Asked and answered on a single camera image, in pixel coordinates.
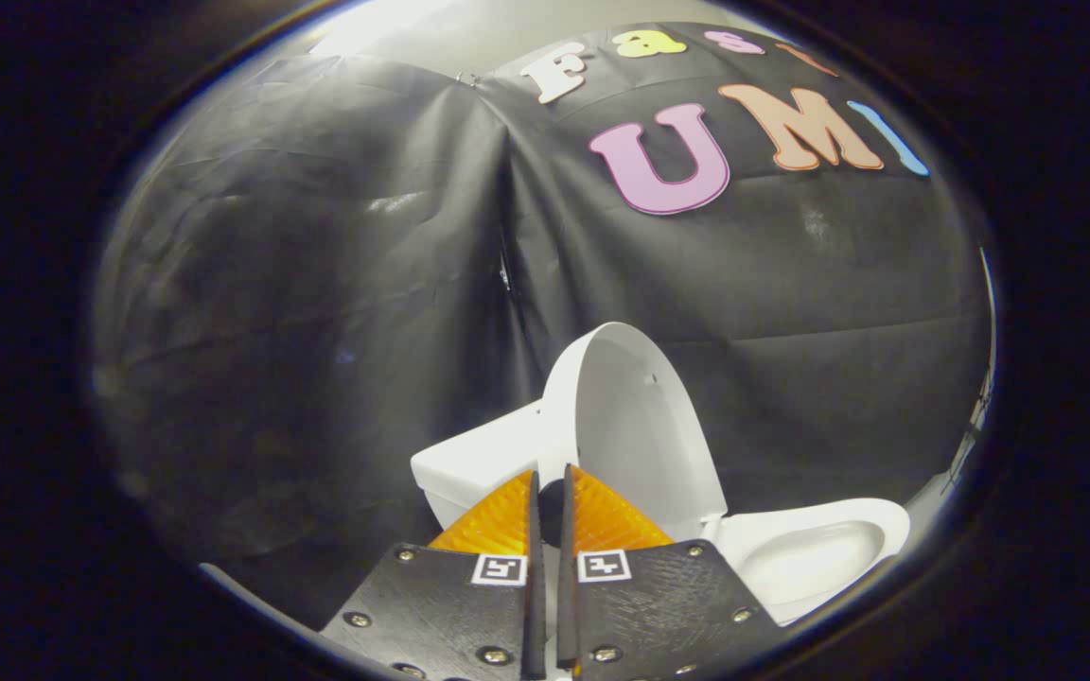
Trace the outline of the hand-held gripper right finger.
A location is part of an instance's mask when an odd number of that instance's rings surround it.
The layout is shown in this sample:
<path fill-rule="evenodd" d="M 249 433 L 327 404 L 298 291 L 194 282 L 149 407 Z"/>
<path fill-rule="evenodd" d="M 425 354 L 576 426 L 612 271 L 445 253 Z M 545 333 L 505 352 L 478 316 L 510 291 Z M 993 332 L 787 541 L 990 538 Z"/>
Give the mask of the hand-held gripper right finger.
<path fill-rule="evenodd" d="M 782 627 L 713 543 L 673 540 L 588 471 L 564 469 L 556 660 L 576 680 L 714 680 Z"/>

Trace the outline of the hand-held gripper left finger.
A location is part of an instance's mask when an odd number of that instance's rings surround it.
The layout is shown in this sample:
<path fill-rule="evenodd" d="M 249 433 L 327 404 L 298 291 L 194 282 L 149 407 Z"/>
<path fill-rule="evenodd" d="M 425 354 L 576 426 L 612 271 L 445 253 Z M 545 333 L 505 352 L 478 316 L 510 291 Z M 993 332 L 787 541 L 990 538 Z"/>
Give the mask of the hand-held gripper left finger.
<path fill-rule="evenodd" d="M 548 674 L 538 474 L 522 471 L 427 546 L 382 555 L 322 635 L 412 680 Z"/>

